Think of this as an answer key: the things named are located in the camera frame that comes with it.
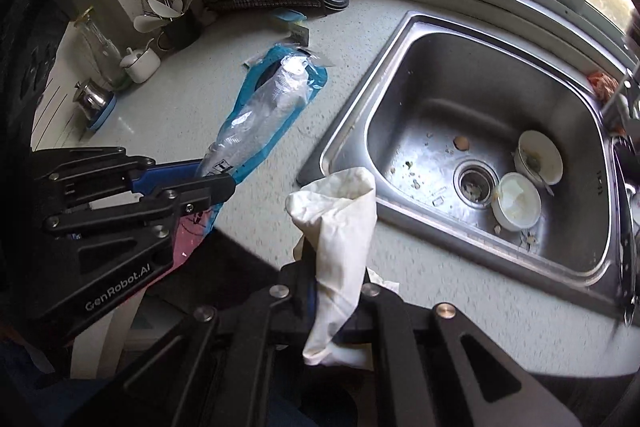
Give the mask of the black utensil holder cup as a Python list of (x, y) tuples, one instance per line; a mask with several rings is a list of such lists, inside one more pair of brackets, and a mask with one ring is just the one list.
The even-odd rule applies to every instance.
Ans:
[(191, 9), (165, 25), (156, 40), (157, 49), (163, 52), (181, 51), (188, 48), (203, 33), (203, 25)]

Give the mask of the pink plastic trash bag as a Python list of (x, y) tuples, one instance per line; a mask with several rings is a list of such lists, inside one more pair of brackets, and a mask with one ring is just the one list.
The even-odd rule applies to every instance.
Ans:
[(195, 248), (203, 242), (205, 236), (213, 230), (221, 208), (221, 204), (213, 205), (207, 210), (180, 218), (174, 240), (173, 270), (181, 267), (191, 257)]

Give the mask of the glass jar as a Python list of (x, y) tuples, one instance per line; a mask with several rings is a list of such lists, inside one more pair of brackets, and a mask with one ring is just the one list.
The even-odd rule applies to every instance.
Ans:
[(91, 61), (107, 87), (113, 92), (122, 92), (130, 87), (131, 79), (120, 67), (122, 54), (113, 41), (107, 38), (94, 20), (94, 9), (89, 6), (74, 21), (74, 27), (80, 32), (88, 46)]

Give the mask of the light blue scrub brush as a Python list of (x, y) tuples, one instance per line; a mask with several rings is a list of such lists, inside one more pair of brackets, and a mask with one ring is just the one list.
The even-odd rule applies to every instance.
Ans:
[(292, 25), (303, 25), (307, 20), (305, 14), (285, 8), (274, 9), (269, 15), (277, 25), (283, 28), (289, 28)]

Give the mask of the stainless steel sink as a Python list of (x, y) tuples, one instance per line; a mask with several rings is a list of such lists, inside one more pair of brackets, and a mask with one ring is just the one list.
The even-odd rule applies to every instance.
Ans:
[[(518, 139), (547, 135), (560, 181), (533, 227), (490, 208)], [(541, 291), (620, 317), (632, 226), (612, 136), (587, 89), (529, 46), (408, 12), (302, 168), (307, 184), (352, 167), (375, 177), (380, 218)]]

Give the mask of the orange scouring cloth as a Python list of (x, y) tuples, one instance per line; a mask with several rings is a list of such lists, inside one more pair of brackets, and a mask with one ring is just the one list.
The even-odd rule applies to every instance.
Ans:
[(608, 103), (618, 88), (618, 81), (605, 72), (592, 72), (587, 76), (587, 80), (601, 104)]

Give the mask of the white bowl with spoon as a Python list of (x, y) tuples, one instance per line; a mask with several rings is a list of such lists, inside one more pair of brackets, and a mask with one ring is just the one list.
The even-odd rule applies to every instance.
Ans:
[(535, 130), (524, 131), (518, 137), (514, 166), (517, 172), (550, 196), (554, 195), (553, 187), (562, 180), (564, 173), (558, 148), (547, 135)]

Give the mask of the steel pot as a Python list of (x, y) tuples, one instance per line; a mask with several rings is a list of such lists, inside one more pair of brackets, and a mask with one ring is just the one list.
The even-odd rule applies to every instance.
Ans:
[(73, 102), (85, 114), (88, 121), (92, 121), (113, 95), (111, 91), (107, 91), (93, 80), (87, 79), (75, 83)]

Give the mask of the blue clear plastic bag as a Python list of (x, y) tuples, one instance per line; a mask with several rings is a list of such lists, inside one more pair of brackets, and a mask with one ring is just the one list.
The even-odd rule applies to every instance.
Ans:
[(228, 173), (238, 183), (246, 179), (314, 101), (331, 66), (311, 49), (284, 43), (251, 60), (232, 111), (196, 174)]

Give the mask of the white plastic spoon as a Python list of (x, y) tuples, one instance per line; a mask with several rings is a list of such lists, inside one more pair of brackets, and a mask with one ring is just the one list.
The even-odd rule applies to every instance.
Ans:
[(164, 18), (165, 20), (173, 20), (174, 18), (183, 16), (183, 12), (179, 12), (172, 8), (170, 5), (159, 2), (158, 0), (148, 0), (148, 5), (153, 13), (155, 13), (160, 18)]

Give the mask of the chrome faucet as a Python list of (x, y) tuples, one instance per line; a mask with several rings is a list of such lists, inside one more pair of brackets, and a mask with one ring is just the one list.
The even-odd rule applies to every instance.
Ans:
[(601, 117), (611, 132), (622, 129), (629, 136), (639, 133), (639, 65), (627, 70), (614, 94), (603, 106)]

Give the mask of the white ceramic condiment pot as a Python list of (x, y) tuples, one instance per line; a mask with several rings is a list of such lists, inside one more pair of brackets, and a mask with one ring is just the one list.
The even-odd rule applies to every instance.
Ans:
[(148, 81), (160, 68), (160, 57), (152, 49), (151, 38), (143, 49), (127, 49), (127, 54), (120, 60), (119, 67), (126, 72), (134, 83)]

